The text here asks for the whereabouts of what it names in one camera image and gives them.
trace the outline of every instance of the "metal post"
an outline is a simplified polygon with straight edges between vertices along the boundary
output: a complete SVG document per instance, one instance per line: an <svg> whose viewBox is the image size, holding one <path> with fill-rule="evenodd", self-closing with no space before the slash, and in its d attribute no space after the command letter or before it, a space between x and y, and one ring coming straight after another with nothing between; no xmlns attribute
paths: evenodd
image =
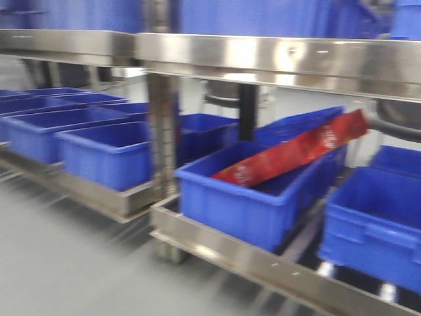
<svg viewBox="0 0 421 316"><path fill-rule="evenodd" d="M96 92L101 91L98 68L95 66L87 66L87 71L89 72L89 83L91 84L91 90Z"/></svg>
<svg viewBox="0 0 421 316"><path fill-rule="evenodd" d="M153 132L155 183L162 199L176 193L176 140L179 82L177 77L148 74L149 122Z"/></svg>
<svg viewBox="0 0 421 316"><path fill-rule="evenodd" d="M53 61L48 62L48 69L51 78L51 84L55 88L59 88L62 86L61 84L61 73L59 69L59 64Z"/></svg>
<svg viewBox="0 0 421 316"><path fill-rule="evenodd" d="M239 139L253 140L253 130L256 126L257 86L252 84L239 85Z"/></svg>

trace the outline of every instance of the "metal shelf frame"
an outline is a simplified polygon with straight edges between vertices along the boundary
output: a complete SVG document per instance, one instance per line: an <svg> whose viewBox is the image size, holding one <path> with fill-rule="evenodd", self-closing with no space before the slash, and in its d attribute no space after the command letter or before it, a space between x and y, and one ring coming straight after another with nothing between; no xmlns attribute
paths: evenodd
<svg viewBox="0 0 421 316"><path fill-rule="evenodd" d="M255 104L247 86L421 103L419 48L419 41L138 34L136 58L149 72L156 179L164 199L152 206L151 234L159 242L158 253L179 262L186 251L328 315L421 315L393 302L396 288L391 284L384 284L377 296L334 279L329 263L319 271L308 269L291 259L297 255L294 249L291 257L280 257L185 218L174 210L178 190L173 177L179 77L240 83L240 119L249 123ZM320 228L321 220L309 225ZM310 233L293 244L314 238ZM163 244L169 248L162 250Z"/></svg>
<svg viewBox="0 0 421 316"><path fill-rule="evenodd" d="M45 165L17 155L4 145L0 146L0 166L9 170L8 177L24 175L118 223L142 216L157 201L153 182L119 192L68 174L61 170L60 164Z"/></svg>
<svg viewBox="0 0 421 316"><path fill-rule="evenodd" d="M88 66L137 66L136 35L95 30L0 30L0 54Z"/></svg>

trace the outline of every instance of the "black pole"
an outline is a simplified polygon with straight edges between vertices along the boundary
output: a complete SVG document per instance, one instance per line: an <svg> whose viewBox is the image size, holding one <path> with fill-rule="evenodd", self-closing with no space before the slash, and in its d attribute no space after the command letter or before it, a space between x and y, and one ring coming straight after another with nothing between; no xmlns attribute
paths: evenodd
<svg viewBox="0 0 421 316"><path fill-rule="evenodd" d="M252 141L256 126L257 86L239 85L239 140Z"/></svg>

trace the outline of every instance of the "blue crate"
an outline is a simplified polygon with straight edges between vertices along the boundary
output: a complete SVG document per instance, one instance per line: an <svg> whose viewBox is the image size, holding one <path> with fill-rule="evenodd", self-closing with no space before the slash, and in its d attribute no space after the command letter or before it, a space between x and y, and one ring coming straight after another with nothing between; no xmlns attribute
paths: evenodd
<svg viewBox="0 0 421 316"><path fill-rule="evenodd" d="M126 119L120 112L96 108L2 118L10 138L8 147L42 163L61 161L55 132L116 124Z"/></svg>
<svg viewBox="0 0 421 316"><path fill-rule="evenodd" d="M182 0L182 33L326 37L334 0Z"/></svg>
<svg viewBox="0 0 421 316"><path fill-rule="evenodd" d="M45 14L45 28L58 30L144 31L142 2L138 0L37 0Z"/></svg>
<svg viewBox="0 0 421 316"><path fill-rule="evenodd" d="M421 179L358 168L328 201L323 260L421 293Z"/></svg>
<svg viewBox="0 0 421 316"><path fill-rule="evenodd" d="M5 12L0 14L1 29L25 29L28 28L27 16L15 12Z"/></svg>
<svg viewBox="0 0 421 316"><path fill-rule="evenodd" d="M182 115L183 162L187 163L232 145L238 140L238 120L203 113Z"/></svg>
<svg viewBox="0 0 421 316"><path fill-rule="evenodd" d="M343 107L338 106L281 118L276 122L256 129L254 132L255 141L260 144L275 146L303 132L316 128L341 114L343 114ZM329 175L326 175L328 183L332 183L332 177L335 178L338 173L343 171L347 149L348 145L343 145L326 154L327 157L330 157L332 165L335 167L329 172Z"/></svg>
<svg viewBox="0 0 421 316"><path fill-rule="evenodd" d="M307 132L343 114L343 107L330 107L319 111L281 118L254 131L256 142L275 146Z"/></svg>
<svg viewBox="0 0 421 316"><path fill-rule="evenodd" d="M361 0L336 0L330 21L330 37L376 38L379 18Z"/></svg>
<svg viewBox="0 0 421 316"><path fill-rule="evenodd" d="M397 0L391 31L395 40L421 40L421 1Z"/></svg>
<svg viewBox="0 0 421 316"><path fill-rule="evenodd" d="M145 122L60 132L63 169L117 191L153 175L151 137Z"/></svg>
<svg viewBox="0 0 421 316"><path fill-rule="evenodd" d="M26 99L28 97L31 97L31 95L25 91L0 90L0 102L16 99Z"/></svg>
<svg viewBox="0 0 421 316"><path fill-rule="evenodd" d="M115 95L109 95L104 93L83 93L57 96L59 99L63 99L69 102L86 105L104 105L104 104L117 104L125 103L128 99L124 97L117 97Z"/></svg>
<svg viewBox="0 0 421 316"><path fill-rule="evenodd" d="M121 103L111 105L101 105L105 109L120 111L129 116L132 121L147 120L149 112L149 103Z"/></svg>
<svg viewBox="0 0 421 316"><path fill-rule="evenodd" d="M94 0L94 30L138 33L144 31L142 2L138 0Z"/></svg>
<svg viewBox="0 0 421 316"><path fill-rule="evenodd" d="M273 251L300 213L324 195L320 187L327 185L322 179L331 165L323 157L254 188L210 178L267 148L239 142L178 169L184 216Z"/></svg>
<svg viewBox="0 0 421 316"><path fill-rule="evenodd" d="M9 141L3 117L77 109L80 105L54 97L31 97L0 102L0 142Z"/></svg>
<svg viewBox="0 0 421 316"><path fill-rule="evenodd" d="M70 94L92 93L88 90L78 88L47 88L47 89L33 89L24 90L24 93L30 93L39 97L56 97Z"/></svg>
<svg viewBox="0 0 421 316"><path fill-rule="evenodd" d="M370 166L421 177L421 151L381 146Z"/></svg>

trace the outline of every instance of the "metal cart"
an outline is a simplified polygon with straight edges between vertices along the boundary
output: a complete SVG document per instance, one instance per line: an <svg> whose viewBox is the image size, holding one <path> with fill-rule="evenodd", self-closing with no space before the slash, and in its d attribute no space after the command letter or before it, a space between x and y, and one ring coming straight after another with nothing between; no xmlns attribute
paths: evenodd
<svg viewBox="0 0 421 316"><path fill-rule="evenodd" d="M136 58L149 69L156 180L163 199L152 207L158 255L178 263L191 253L328 315L421 315L418 294L393 284L364 285L370 283L364 275L354 275L361 281L354 282L343 276L343 268L317 260L323 201L276 255L184 217L173 176L179 77L240 83L240 139L250 140L259 85L421 102L419 46L413 41L138 34ZM419 136L416 129L376 115L370 120L394 136Z"/></svg>

